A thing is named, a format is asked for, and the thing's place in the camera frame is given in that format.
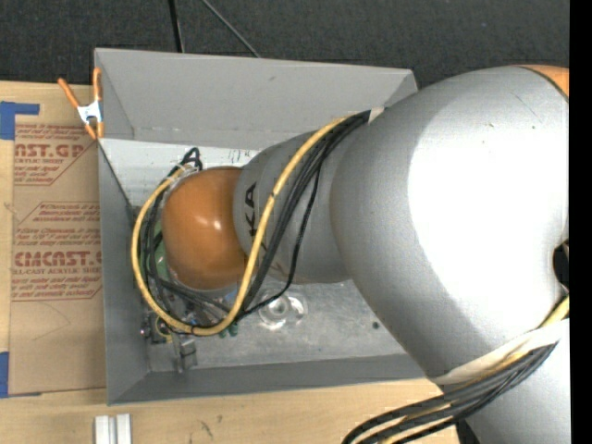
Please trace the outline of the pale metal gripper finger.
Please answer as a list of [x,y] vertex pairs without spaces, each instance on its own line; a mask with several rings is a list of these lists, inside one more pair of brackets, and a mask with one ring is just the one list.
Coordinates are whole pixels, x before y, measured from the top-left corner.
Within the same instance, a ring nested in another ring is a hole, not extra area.
[[175,336],[176,367],[184,373],[198,364],[197,349],[194,336]]
[[151,344],[169,342],[167,324],[155,314],[147,314],[141,323],[141,337]]

